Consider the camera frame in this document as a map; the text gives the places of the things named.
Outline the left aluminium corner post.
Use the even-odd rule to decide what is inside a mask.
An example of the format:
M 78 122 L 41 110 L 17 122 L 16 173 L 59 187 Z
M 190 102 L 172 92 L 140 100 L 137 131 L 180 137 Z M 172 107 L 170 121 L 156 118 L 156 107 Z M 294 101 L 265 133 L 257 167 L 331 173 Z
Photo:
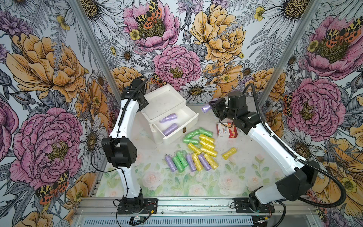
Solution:
M 85 11 L 83 10 L 83 7 L 82 7 L 80 1 L 70 1 L 70 6 L 75 14 L 75 17 L 76 17 L 79 25 L 82 28 L 82 31 L 85 34 L 85 37 L 88 40 L 90 47 L 93 50 L 93 53 L 97 59 L 97 62 L 99 63 L 99 65 L 101 67 L 102 72 L 105 75 L 105 78 L 109 82 L 110 88 L 113 92 L 115 99 L 120 103 L 121 102 L 120 91 L 116 85 L 115 79 L 113 78 L 113 76 L 111 74 L 111 70 L 106 61 L 106 58 L 103 55 L 103 52 L 99 45 L 97 37 L 93 32 L 93 27 L 88 22 L 87 15 L 86 15 Z

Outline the white drawer cabinet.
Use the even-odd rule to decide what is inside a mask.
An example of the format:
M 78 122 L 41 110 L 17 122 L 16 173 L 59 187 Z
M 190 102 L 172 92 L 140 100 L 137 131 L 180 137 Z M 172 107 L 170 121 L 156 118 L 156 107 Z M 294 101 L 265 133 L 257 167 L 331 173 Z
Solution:
M 172 111 L 186 106 L 186 100 L 171 85 L 165 85 L 144 97 L 148 101 L 148 105 L 137 113 L 137 119 L 153 141 L 152 124 L 163 119 Z

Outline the red white cardboard box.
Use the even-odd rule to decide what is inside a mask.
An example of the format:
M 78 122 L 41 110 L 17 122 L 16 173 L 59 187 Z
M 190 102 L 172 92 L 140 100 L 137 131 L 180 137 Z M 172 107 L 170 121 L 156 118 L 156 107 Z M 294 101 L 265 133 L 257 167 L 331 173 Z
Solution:
M 218 138 L 229 138 L 234 139 L 238 136 L 237 128 L 233 122 L 217 123 L 216 132 Z

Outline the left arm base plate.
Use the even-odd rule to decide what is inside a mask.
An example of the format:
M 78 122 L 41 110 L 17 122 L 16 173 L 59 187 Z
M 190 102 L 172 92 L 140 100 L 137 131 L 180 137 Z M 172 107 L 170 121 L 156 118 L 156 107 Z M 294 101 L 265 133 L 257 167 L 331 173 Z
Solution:
M 121 203 L 117 205 L 118 215 L 139 215 L 139 214 L 155 214 L 157 212 L 158 199 L 127 199 L 122 198 Z

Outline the white pulled-out drawer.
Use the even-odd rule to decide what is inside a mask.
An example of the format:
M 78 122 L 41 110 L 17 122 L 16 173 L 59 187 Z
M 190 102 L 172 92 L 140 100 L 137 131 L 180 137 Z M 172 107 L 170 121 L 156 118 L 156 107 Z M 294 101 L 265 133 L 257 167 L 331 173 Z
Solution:
M 193 127 L 198 122 L 199 114 L 184 106 L 176 111 L 168 113 L 167 116 L 176 116 L 176 118 L 161 123 L 157 120 L 153 126 L 153 141 L 155 144 L 170 145 L 178 138 L 192 132 Z

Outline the aluminium corner post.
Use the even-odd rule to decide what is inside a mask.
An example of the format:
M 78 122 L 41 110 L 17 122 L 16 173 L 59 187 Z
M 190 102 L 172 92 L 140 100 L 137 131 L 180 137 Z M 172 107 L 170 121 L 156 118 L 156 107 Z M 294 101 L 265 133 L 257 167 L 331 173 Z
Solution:
M 274 69 L 274 72 L 267 83 L 262 95 L 259 99 L 259 107 L 262 107 L 263 103 L 270 95 L 272 89 L 274 88 L 275 84 L 277 83 L 283 69 L 285 67 L 286 62 L 288 61 L 289 57 L 294 52 L 293 48 L 298 45 L 299 40 L 301 39 L 302 35 L 304 34 L 305 30 L 310 27 L 311 21 L 318 11 L 318 8 L 321 4 L 321 1 L 310 1 L 305 13 L 302 16 L 302 19 L 298 23 L 296 31 L 292 33 L 291 39 L 288 42 L 286 48 L 283 51 L 283 54 Z
M 113 78 L 113 76 L 111 74 L 111 70 L 106 61 L 106 58 L 103 55 L 103 52 L 99 45 L 97 37 L 93 32 L 93 27 L 88 22 L 87 15 L 86 15 L 85 11 L 83 10 L 83 7 L 82 7 L 80 1 L 70 1 L 70 6 L 75 14 L 75 17 L 76 17 L 79 25 L 82 28 L 82 31 L 85 34 L 85 37 L 88 40 L 90 47 L 93 50 L 93 53 L 97 59 L 97 62 L 99 63 L 99 65 L 101 67 L 102 72 L 105 75 L 105 78 L 109 82 L 110 88 L 113 92 L 115 99 L 120 103 L 121 102 L 120 91 L 116 85 L 115 79 Z

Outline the green trash bag roll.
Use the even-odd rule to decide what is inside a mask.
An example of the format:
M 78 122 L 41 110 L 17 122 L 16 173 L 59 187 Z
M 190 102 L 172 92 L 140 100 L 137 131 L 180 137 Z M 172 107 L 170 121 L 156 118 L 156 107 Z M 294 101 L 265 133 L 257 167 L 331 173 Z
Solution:
M 182 164 L 182 166 L 183 166 L 184 168 L 186 168 L 186 167 L 188 167 L 188 166 L 189 166 L 189 163 L 188 163 L 188 161 L 187 161 L 186 157 L 184 156 L 183 152 L 178 151 L 178 152 L 176 153 L 176 155 L 177 155 L 177 157 L 178 157 L 178 159 L 179 159 L 180 163 Z
M 179 173 L 182 173 L 182 172 L 184 172 L 184 166 L 182 165 L 182 163 L 181 163 L 181 161 L 179 160 L 179 158 L 177 157 L 177 156 L 174 156 L 173 157 L 173 163 L 175 164 L 175 166 L 176 166 L 176 168 L 177 168 L 177 170 L 178 170 L 178 172 Z
M 192 131 L 192 132 L 190 132 L 190 133 L 188 133 L 186 136 L 185 136 L 185 138 L 187 138 L 187 139 L 192 139 L 193 137 L 195 137 L 195 136 L 197 136 L 197 135 L 199 135 L 200 133 L 199 133 L 199 129 L 196 129 L 196 130 L 194 130 L 194 131 Z
M 208 131 L 208 130 L 202 128 L 202 127 L 199 128 L 199 133 L 203 134 L 205 136 L 211 137 L 211 138 L 213 137 L 213 132 L 212 131 Z
M 193 139 L 193 138 L 183 138 L 183 143 L 186 143 L 186 144 L 193 144 L 193 145 L 198 145 L 199 144 L 199 140 L 198 139 Z

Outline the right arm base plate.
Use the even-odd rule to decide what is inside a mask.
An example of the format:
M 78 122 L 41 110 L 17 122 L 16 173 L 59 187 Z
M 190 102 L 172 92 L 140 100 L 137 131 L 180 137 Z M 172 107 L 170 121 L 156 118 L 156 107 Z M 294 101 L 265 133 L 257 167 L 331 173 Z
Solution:
M 233 198 L 232 207 L 237 213 L 275 213 L 275 208 L 272 202 L 262 204 L 254 198 L 237 197 Z

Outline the purple trash bag roll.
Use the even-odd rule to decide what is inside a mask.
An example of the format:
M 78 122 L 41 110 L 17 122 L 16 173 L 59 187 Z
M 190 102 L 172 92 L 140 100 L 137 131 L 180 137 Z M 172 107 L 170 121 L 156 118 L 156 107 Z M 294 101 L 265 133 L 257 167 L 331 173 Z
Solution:
M 192 155 L 191 154 L 187 154 L 186 155 L 186 160 L 189 164 L 189 167 L 191 169 L 191 172 L 195 172 L 197 169 L 196 169 L 196 166 L 194 164 L 194 161 L 193 161 L 193 158 L 192 158 Z
M 173 162 L 173 159 L 169 155 L 165 156 L 165 161 L 167 162 L 171 172 L 177 171 L 177 167 L 176 167 L 175 163 Z
M 179 128 L 178 124 L 173 123 L 172 125 L 170 125 L 167 129 L 165 129 L 163 131 L 163 134 L 165 136 L 169 136 L 171 133 L 173 133 L 174 131 L 176 131 Z
M 164 117 L 164 118 L 163 118 L 163 119 L 161 119 L 159 122 L 160 122 L 161 124 L 163 124 L 163 123 L 166 123 L 166 122 L 172 121 L 172 120 L 174 120 L 174 119 L 177 119 L 177 114 L 176 114 L 176 113 L 172 113 L 172 114 L 170 114 L 170 115 L 168 115 L 168 116 Z
M 211 107 L 211 105 L 209 105 L 209 104 L 207 104 L 207 105 L 205 105 L 205 106 L 203 106 L 202 108 L 201 108 L 201 110 L 202 110 L 202 112 L 203 113 L 207 113 L 208 111 L 210 111 L 212 109 L 212 107 Z

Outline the right aluminium corner post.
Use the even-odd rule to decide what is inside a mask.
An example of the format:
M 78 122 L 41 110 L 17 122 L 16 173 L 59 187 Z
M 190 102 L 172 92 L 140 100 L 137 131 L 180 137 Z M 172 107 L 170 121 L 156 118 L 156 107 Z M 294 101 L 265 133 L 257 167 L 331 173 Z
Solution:
M 274 69 L 274 72 L 267 83 L 262 95 L 259 99 L 259 107 L 262 107 L 263 103 L 270 95 L 272 89 L 274 88 L 275 84 L 277 83 L 283 69 L 285 67 L 286 62 L 288 61 L 289 57 L 294 52 L 293 48 L 298 45 L 299 40 L 301 39 L 302 35 L 304 34 L 305 30 L 310 27 L 311 21 L 318 11 L 318 8 L 321 4 L 321 1 L 310 1 L 305 13 L 302 16 L 302 19 L 298 23 L 296 31 L 292 33 L 291 39 L 288 42 L 286 48 L 283 51 L 283 54 Z

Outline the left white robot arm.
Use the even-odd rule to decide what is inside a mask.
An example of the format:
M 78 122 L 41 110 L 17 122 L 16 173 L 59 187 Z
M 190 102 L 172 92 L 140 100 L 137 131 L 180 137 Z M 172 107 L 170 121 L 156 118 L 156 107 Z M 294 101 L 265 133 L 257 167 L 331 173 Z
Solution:
M 121 206 L 138 211 L 144 206 L 144 198 L 132 169 L 137 159 L 137 148 L 130 136 L 137 113 L 148 105 L 144 97 L 146 83 L 147 77 L 139 76 L 123 90 L 115 127 L 110 135 L 102 140 L 107 161 L 116 169 L 122 180 L 124 192 Z

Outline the aluminium front rail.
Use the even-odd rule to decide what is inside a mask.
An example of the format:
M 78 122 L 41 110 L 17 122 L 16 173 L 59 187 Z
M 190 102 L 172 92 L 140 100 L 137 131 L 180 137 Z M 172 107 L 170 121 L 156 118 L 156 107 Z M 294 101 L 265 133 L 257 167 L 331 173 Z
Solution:
M 83 199 L 76 217 L 115 217 L 115 197 L 90 197 Z M 237 215 L 232 196 L 214 197 L 159 197 L 156 216 L 222 216 Z

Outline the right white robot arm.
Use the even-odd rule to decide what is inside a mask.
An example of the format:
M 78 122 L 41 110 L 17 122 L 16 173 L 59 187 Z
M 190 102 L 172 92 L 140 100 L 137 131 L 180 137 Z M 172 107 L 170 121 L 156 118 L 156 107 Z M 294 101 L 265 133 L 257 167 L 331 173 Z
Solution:
M 285 175 L 250 193 L 247 203 L 251 211 L 259 212 L 273 201 L 296 201 L 312 188 L 319 165 L 314 161 L 305 164 L 305 158 L 296 154 L 270 129 L 259 109 L 249 111 L 245 94 L 234 91 L 227 98 L 210 101 L 209 105 L 220 121 L 231 120 L 236 128 L 259 143 Z

